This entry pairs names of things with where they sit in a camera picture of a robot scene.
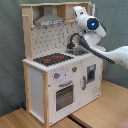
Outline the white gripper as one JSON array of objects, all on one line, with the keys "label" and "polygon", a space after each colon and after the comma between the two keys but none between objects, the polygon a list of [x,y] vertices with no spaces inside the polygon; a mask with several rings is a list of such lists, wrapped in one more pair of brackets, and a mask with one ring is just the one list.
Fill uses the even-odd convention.
[{"label": "white gripper", "polygon": [[75,6],[73,8],[73,10],[74,10],[75,18],[76,18],[77,21],[84,20],[84,19],[87,18],[87,11],[84,7]]}]

